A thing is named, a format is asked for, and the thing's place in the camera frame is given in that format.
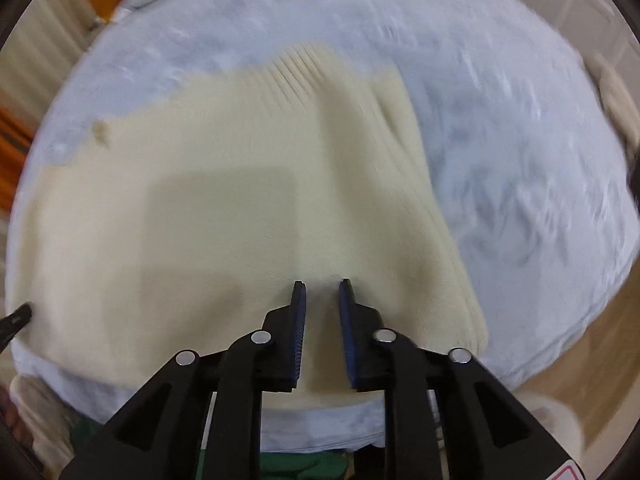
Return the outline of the light blue butterfly bedspread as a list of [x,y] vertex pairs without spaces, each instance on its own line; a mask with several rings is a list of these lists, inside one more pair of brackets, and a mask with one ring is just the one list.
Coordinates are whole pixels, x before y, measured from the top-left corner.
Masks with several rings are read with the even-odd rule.
[[[38,133],[10,220],[6,292],[41,170],[66,165],[95,124],[164,102],[195,77],[262,66],[303,46],[365,75],[398,70],[486,322],[486,349],[471,351],[512,388],[550,366],[625,281],[639,216],[582,56],[518,0],[158,0],[128,14],[80,61]],[[18,383],[49,393],[57,408],[105,422],[137,390],[64,372],[20,336]],[[262,447],[307,453],[380,442],[381,397],[358,396],[306,410],[268,408],[267,396]]]

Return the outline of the cream garment at bed edge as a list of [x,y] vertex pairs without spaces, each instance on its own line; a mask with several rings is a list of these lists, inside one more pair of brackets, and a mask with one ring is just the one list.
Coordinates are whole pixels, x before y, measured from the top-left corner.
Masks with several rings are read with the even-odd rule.
[[605,115],[614,126],[626,157],[634,160],[639,154],[639,110],[625,81],[600,53],[584,57],[585,69],[597,87]]

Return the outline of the cream knitted sweater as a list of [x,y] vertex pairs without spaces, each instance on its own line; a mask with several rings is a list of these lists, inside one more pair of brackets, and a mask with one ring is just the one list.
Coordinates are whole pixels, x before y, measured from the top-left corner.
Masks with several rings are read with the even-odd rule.
[[142,386],[183,349],[227,349],[298,281],[302,374],[268,408],[359,401],[343,278],[422,348],[487,347],[400,73],[365,75],[326,49],[195,77],[98,122],[66,165],[41,170],[19,222],[6,303],[34,307],[21,344],[113,387]]

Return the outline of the beige pleated curtain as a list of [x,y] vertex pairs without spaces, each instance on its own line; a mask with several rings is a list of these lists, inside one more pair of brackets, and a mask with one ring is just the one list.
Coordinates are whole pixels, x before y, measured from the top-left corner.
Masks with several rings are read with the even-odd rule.
[[32,0],[1,49],[1,107],[35,130],[96,24],[88,0]]

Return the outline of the white panelled wardrobe doors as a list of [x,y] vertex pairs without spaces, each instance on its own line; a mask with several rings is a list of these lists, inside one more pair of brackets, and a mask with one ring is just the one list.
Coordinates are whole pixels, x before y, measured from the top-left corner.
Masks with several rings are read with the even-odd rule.
[[599,52],[612,64],[638,58],[639,41],[613,0],[521,0],[577,50]]

